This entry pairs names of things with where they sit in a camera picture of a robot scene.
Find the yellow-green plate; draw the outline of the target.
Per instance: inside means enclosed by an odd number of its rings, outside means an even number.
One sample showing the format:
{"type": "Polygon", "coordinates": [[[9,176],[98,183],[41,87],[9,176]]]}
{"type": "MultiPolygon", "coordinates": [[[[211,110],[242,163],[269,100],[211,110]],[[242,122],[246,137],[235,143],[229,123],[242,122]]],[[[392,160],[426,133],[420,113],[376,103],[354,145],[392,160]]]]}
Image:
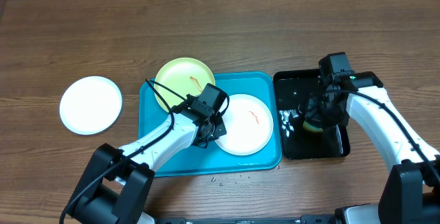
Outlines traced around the yellow-green plate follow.
{"type": "Polygon", "coordinates": [[[158,71],[154,81],[154,89],[169,107],[183,102],[188,94],[200,95],[208,83],[216,85],[208,66],[194,58],[171,60],[158,71]]]}

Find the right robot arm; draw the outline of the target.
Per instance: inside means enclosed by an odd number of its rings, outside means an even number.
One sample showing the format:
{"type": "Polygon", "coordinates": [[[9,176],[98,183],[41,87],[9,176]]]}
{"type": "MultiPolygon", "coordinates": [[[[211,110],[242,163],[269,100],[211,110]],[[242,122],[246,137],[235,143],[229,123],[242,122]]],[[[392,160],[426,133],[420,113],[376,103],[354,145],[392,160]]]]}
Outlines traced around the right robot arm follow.
{"type": "Polygon", "coordinates": [[[407,123],[374,73],[324,76],[298,109],[322,129],[353,119],[388,168],[379,203],[340,208],[336,223],[439,222],[439,151],[407,123]]]}

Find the white plate with grey rim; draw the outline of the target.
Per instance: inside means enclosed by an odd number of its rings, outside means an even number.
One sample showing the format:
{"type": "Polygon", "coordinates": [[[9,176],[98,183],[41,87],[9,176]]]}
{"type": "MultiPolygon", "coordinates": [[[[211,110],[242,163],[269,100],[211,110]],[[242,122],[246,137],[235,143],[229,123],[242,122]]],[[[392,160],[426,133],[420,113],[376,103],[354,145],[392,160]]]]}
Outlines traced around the white plate with grey rim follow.
{"type": "Polygon", "coordinates": [[[120,116],[122,93],[102,76],[87,76],[70,85],[60,99],[59,115],[71,132],[95,135],[108,129],[120,116]]]}

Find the white plate with red smear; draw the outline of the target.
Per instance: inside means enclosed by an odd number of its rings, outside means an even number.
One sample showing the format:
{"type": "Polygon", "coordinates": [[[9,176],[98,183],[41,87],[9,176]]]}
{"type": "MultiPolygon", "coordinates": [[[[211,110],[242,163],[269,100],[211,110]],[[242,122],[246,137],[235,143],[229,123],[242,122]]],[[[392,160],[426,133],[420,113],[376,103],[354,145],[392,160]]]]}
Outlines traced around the white plate with red smear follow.
{"type": "Polygon", "coordinates": [[[254,154],[265,147],[271,139],[274,121],[267,105],[248,94],[230,96],[229,106],[224,102],[221,110],[226,134],[216,144],[232,155],[254,154]]]}

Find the green and yellow sponge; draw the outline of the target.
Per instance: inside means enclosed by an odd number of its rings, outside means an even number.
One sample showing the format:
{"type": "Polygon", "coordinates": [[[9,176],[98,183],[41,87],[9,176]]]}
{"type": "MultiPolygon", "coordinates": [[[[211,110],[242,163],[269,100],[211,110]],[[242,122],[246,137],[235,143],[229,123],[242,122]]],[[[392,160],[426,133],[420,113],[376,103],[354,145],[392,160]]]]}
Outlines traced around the green and yellow sponge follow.
{"type": "Polygon", "coordinates": [[[316,123],[313,123],[313,122],[308,122],[306,120],[303,122],[302,127],[306,131],[309,131],[311,133],[323,133],[324,132],[324,130],[321,127],[320,124],[316,124],[316,123]]]}

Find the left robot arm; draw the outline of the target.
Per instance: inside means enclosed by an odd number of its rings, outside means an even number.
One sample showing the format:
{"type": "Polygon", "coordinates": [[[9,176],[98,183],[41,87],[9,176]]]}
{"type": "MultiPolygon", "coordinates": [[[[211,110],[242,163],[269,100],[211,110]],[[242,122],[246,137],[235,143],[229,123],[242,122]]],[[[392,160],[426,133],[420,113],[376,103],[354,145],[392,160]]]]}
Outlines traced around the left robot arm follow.
{"type": "Polygon", "coordinates": [[[179,151],[225,135],[224,101],[189,97],[139,140],[97,148],[59,221],[70,216],[80,223],[154,223],[144,204],[155,173],[179,151]]]}

